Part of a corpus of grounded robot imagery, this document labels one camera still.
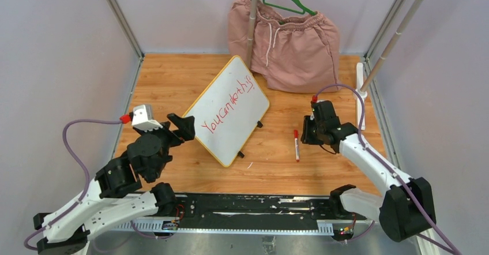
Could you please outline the white marker pen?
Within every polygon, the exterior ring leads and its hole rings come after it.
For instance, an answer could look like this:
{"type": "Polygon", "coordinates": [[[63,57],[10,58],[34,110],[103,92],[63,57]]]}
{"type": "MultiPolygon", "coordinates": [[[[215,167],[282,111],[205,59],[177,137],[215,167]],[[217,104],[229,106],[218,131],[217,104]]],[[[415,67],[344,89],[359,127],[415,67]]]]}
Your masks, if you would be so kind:
{"type": "Polygon", "coordinates": [[[295,129],[294,130],[294,144],[295,144],[295,159],[296,162],[300,162],[300,150],[299,150],[299,133],[295,129]]]}

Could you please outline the yellow framed whiteboard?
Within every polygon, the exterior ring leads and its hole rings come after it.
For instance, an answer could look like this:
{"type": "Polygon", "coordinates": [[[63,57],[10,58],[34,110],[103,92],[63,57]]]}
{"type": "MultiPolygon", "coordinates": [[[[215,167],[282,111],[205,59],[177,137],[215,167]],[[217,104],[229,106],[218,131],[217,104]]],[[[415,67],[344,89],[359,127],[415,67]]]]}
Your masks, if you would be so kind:
{"type": "Polygon", "coordinates": [[[233,56],[184,113],[195,118],[195,139],[229,167],[267,112],[270,101],[239,56],[233,56]]]}

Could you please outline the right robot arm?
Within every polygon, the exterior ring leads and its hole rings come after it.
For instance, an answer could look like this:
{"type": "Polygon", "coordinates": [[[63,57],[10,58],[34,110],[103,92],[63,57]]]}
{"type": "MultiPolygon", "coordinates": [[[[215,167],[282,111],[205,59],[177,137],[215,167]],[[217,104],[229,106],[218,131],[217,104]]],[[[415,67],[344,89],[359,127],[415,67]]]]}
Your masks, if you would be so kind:
{"type": "Polygon", "coordinates": [[[375,149],[350,122],[341,123],[333,104],[313,101],[312,114],[304,117],[301,142],[329,146],[360,169],[380,192],[379,196],[347,184],[330,192],[332,216],[364,216],[379,223],[384,233],[401,242],[432,228],[436,222],[432,188],[424,178],[412,178],[400,171],[375,149]]]}

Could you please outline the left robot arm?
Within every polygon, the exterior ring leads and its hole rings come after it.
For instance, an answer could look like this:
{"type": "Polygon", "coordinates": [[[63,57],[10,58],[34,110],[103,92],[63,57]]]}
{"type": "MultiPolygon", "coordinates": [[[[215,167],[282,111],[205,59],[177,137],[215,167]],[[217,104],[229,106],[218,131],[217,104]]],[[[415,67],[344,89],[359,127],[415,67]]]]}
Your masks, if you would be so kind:
{"type": "Polygon", "coordinates": [[[33,249],[38,254],[77,253],[100,234],[143,216],[182,217],[183,207],[171,185],[158,179],[172,160],[170,149],[194,139],[195,118],[171,113],[167,121],[158,122],[139,108],[117,120],[126,123],[138,139],[93,178],[85,171],[82,192],[62,208],[34,216],[40,239],[33,249]]]}

